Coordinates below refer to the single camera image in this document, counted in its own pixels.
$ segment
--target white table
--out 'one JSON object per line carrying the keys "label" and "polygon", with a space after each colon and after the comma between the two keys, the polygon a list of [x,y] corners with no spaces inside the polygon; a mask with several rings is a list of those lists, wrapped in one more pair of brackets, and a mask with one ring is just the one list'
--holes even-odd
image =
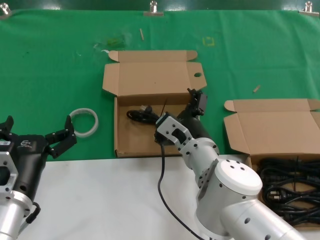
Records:
{"label": "white table", "polygon": [[[47,162],[35,197],[41,213],[18,239],[195,240],[163,205],[160,172],[160,158]],[[171,209],[200,234],[195,175],[182,158],[166,159],[161,186]],[[320,239],[320,231],[303,235]]]}

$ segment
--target green backdrop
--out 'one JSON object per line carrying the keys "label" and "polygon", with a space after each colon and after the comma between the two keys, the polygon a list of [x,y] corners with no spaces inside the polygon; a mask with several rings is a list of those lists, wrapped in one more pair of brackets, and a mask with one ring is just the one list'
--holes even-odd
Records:
{"label": "green backdrop", "polygon": [[[114,39],[121,42],[108,44]],[[102,90],[112,61],[103,49],[196,50],[208,94],[201,121],[224,154],[232,152],[226,100],[320,98],[320,20],[296,11],[18,11],[0,21],[0,43],[0,122],[12,115],[14,133],[58,131],[77,108],[97,113],[98,131],[60,161],[115,157],[114,97]],[[93,122],[74,125],[85,131]]]}

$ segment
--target metal clip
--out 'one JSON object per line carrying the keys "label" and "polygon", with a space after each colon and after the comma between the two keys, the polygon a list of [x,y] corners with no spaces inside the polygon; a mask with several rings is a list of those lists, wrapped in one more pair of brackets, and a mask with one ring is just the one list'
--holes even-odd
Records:
{"label": "metal clip", "polygon": [[151,1],[150,2],[150,11],[145,11],[143,13],[144,16],[163,16],[164,13],[162,11],[157,11],[157,2]]}
{"label": "metal clip", "polygon": [[0,19],[6,19],[11,15],[11,10],[5,2],[0,4],[0,9],[2,9],[3,15],[0,16]]}
{"label": "metal clip", "polygon": [[304,9],[299,11],[299,13],[304,14],[304,15],[319,17],[319,12],[312,12],[312,2],[311,1],[307,1],[305,3]]}

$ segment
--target cardboard box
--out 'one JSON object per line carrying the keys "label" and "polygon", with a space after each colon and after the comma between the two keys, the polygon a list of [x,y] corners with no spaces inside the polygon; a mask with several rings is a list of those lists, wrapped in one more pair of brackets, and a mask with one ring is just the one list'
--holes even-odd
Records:
{"label": "cardboard box", "polygon": [[[178,115],[189,102],[187,88],[199,90],[207,85],[201,63],[188,62],[196,51],[110,51],[118,62],[106,64],[102,88],[114,95],[114,150],[117,157],[160,156],[155,143],[154,125],[132,121],[127,111],[152,106],[159,116]],[[179,155],[167,146],[167,156]]]}
{"label": "cardboard box", "polygon": [[[224,118],[230,147],[248,154],[246,163],[255,171],[259,161],[266,157],[293,161],[320,158],[320,112],[313,111],[320,109],[319,100],[228,100],[224,107],[234,112]],[[310,187],[297,183],[296,189],[306,191]],[[310,223],[296,228],[320,229]]]}

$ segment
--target box lid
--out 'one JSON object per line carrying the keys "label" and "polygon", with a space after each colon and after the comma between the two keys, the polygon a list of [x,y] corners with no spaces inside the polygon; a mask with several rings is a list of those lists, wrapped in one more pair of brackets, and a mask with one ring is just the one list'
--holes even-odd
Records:
{"label": "box lid", "polygon": [[320,154],[317,99],[228,100],[224,118],[232,149],[250,154]]}
{"label": "box lid", "polygon": [[102,88],[116,96],[179,94],[207,85],[193,50],[110,51]]}

